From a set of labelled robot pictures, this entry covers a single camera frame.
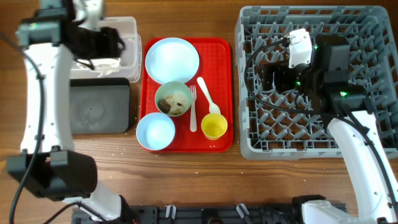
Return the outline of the white plastic fork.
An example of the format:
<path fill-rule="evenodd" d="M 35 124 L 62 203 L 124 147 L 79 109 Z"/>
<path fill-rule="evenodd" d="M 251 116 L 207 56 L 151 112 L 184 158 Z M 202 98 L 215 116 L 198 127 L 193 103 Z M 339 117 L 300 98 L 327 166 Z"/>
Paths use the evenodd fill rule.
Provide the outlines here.
<path fill-rule="evenodd" d="M 190 107 L 190 130 L 191 132 L 196 132 L 197 131 L 197 116 L 196 116 L 196 110 L 195 110 L 195 100 L 197 98 L 197 91 L 195 85 L 190 85 L 190 91 L 192 94 L 192 104 Z"/>

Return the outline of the yellow cup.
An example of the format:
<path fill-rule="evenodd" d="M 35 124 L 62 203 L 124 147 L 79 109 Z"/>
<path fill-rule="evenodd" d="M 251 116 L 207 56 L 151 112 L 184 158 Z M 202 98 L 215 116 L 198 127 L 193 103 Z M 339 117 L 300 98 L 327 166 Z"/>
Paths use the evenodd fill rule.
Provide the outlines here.
<path fill-rule="evenodd" d="M 209 140 L 217 140 L 228 130 L 228 122 L 221 114 L 207 114 L 201 121 L 201 130 Z"/>

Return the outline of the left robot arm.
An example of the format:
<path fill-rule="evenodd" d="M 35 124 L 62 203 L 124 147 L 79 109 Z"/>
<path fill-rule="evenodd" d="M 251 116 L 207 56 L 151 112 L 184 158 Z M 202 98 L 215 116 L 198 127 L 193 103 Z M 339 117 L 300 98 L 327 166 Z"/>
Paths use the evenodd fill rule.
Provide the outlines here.
<path fill-rule="evenodd" d="M 125 48 L 114 28 L 100 27 L 103 1 L 42 1 L 21 20 L 14 48 L 27 73 L 27 118 L 20 154 L 6 161 L 19 183 L 9 222 L 23 190 L 76 206 L 96 223 L 137 223 L 126 199 L 98 180 L 91 156 L 75 151 L 70 128 L 70 70 L 74 62 L 116 58 Z"/>

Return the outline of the light blue bowl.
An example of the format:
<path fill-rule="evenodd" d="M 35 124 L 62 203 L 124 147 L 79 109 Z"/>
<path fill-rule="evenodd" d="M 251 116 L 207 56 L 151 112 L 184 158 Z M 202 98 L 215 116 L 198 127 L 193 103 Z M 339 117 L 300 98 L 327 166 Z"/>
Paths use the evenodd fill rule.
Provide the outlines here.
<path fill-rule="evenodd" d="M 175 125 L 163 113 L 150 113 L 138 122 L 136 138 L 139 144 L 150 151 L 165 149 L 174 140 Z"/>

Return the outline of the light blue plate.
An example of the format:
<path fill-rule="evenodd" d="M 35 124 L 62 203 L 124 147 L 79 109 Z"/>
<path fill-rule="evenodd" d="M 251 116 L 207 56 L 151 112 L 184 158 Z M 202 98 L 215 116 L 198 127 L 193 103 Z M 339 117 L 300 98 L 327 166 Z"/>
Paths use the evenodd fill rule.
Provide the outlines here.
<path fill-rule="evenodd" d="M 168 82 L 186 83 L 197 73 L 200 57 L 187 40 L 169 37 L 158 40 L 146 53 L 147 74 L 161 85 Z"/>

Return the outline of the food scraps and rice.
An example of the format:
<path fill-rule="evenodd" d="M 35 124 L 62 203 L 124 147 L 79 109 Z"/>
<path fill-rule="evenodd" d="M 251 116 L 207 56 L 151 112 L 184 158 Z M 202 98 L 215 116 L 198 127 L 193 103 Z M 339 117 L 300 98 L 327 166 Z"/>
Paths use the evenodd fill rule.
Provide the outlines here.
<path fill-rule="evenodd" d="M 181 91 L 175 91 L 172 94 L 164 95 L 158 101 L 157 106 L 161 112 L 169 116 L 180 116 L 189 109 L 190 102 Z"/>

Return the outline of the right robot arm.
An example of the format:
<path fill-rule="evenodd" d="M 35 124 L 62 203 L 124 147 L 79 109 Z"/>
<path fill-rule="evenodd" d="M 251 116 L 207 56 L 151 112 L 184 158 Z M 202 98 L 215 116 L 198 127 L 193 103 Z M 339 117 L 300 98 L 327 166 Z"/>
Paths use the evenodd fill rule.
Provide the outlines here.
<path fill-rule="evenodd" d="M 324 199 L 298 203 L 302 223 L 396 223 L 397 181 L 384 152 L 376 113 L 366 89 L 349 80 L 349 42 L 338 35 L 311 40 L 296 30 L 278 40 L 286 60 L 257 65 L 264 90 L 295 89 L 311 102 L 310 115 L 321 117 L 339 147 L 358 205 L 352 217 Z"/>

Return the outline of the green bowl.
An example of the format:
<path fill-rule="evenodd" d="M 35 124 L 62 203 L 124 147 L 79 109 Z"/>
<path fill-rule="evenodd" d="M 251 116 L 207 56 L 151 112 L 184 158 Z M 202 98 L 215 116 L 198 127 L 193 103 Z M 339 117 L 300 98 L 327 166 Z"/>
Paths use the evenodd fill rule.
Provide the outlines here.
<path fill-rule="evenodd" d="M 158 90 L 155 93 L 155 105 L 157 109 L 160 111 L 159 107 L 157 106 L 158 101 L 167 94 L 172 94 L 175 91 L 181 91 L 184 95 L 187 96 L 189 102 L 190 102 L 190 107 L 192 104 L 192 94 L 188 86 L 186 84 L 181 83 L 181 82 L 168 82 L 163 85 L 161 85 Z"/>

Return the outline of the white napkin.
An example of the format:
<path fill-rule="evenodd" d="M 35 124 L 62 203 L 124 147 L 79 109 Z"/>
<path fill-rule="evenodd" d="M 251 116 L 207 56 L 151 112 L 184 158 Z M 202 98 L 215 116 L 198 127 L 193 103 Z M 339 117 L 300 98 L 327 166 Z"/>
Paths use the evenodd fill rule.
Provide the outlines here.
<path fill-rule="evenodd" d="M 83 60 L 78 63 L 80 69 L 86 70 L 87 77 L 103 78 L 119 71 L 121 58 L 102 58 Z"/>

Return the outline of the white plastic spoon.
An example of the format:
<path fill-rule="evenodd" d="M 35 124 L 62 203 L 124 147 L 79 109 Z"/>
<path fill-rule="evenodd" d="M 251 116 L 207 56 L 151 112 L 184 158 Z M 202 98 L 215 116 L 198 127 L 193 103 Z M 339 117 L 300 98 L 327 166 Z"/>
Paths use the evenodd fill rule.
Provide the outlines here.
<path fill-rule="evenodd" d="M 208 90 L 208 87 L 202 77 L 197 78 L 197 83 L 198 86 L 201 88 L 205 98 L 209 102 L 209 112 L 213 114 L 221 114 L 221 110 L 217 104 L 215 104 L 211 98 L 210 92 Z"/>

